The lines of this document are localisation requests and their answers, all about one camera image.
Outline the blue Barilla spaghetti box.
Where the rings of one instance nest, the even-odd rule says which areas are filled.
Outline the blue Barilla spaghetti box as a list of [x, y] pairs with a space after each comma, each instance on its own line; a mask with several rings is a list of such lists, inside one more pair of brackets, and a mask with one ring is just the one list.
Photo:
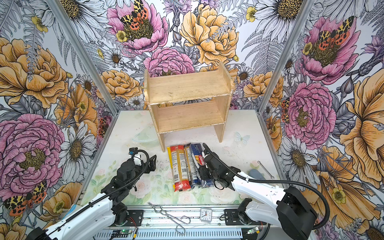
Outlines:
[[210, 171], [205, 164], [203, 158], [203, 149], [201, 144], [190, 145], [193, 157], [195, 159], [195, 165], [198, 168], [198, 173], [201, 179], [202, 188], [210, 188], [214, 186], [214, 181], [210, 178]]

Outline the red spaghetti bag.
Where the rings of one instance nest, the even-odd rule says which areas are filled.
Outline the red spaghetti bag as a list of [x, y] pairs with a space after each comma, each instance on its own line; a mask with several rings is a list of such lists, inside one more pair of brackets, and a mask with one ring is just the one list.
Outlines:
[[174, 168], [175, 192], [190, 190], [189, 170], [184, 146], [171, 146], [171, 151]]

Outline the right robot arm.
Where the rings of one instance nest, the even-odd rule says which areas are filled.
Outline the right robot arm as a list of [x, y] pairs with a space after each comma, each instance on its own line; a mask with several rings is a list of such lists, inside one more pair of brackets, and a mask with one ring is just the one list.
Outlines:
[[264, 183], [241, 170], [229, 167], [209, 150], [203, 158], [210, 177], [223, 188], [249, 196], [238, 210], [244, 223], [264, 222], [278, 226], [293, 240], [309, 239], [318, 214], [302, 193], [293, 186], [283, 189], [278, 183]]

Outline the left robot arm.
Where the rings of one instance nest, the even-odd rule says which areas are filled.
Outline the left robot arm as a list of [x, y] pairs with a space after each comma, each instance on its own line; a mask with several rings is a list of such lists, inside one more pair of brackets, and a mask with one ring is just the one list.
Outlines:
[[46, 228], [36, 228], [27, 240], [89, 240], [99, 231], [112, 225], [122, 226], [128, 220], [128, 210], [122, 201], [143, 174], [156, 170], [157, 156], [138, 150], [123, 162], [101, 192], [77, 211], [56, 224]]

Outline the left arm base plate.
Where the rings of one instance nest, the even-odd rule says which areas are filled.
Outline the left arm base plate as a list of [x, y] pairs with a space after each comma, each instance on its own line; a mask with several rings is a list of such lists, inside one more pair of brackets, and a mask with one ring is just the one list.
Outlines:
[[116, 215], [112, 227], [140, 227], [144, 217], [143, 210], [126, 210]]

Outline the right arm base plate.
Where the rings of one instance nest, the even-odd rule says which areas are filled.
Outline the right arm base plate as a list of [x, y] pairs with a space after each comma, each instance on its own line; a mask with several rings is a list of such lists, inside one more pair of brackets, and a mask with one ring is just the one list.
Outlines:
[[224, 214], [221, 215], [220, 220], [225, 221], [226, 226], [264, 226], [267, 224], [265, 222], [255, 222], [246, 217], [241, 217], [237, 209], [224, 209]]

